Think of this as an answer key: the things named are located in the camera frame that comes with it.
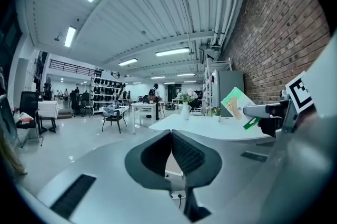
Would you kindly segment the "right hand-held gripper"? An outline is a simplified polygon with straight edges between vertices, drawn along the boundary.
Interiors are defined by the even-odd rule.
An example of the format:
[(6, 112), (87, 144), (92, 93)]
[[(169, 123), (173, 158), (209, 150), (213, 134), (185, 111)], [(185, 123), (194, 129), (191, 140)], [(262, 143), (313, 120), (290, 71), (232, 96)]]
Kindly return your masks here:
[[(262, 133), (279, 138), (300, 130), (336, 140), (336, 33), (311, 67), (287, 85), (286, 92), (291, 101), (285, 119), (262, 118), (258, 122)], [(243, 114), (270, 116), (280, 105), (247, 105)]]

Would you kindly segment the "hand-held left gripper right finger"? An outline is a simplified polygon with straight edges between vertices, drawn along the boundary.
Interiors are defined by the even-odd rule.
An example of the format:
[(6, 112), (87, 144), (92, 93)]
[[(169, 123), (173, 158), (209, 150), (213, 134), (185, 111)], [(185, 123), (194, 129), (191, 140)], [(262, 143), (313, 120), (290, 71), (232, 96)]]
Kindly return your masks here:
[(178, 130), (171, 131), (171, 151), (185, 176), (186, 202), (184, 215), (191, 221), (199, 221), (211, 213), (197, 204), (193, 190), (208, 186), (222, 168), (217, 151), (207, 147)]

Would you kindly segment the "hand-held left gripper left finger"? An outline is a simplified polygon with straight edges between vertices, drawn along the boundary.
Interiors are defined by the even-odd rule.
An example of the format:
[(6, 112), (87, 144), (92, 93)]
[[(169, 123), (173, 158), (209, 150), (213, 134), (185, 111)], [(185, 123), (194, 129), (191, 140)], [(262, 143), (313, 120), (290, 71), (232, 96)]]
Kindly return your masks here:
[(144, 188), (171, 190), (170, 181), (165, 179), (165, 168), (170, 154), (171, 131), (167, 129), (126, 154), (126, 171)]

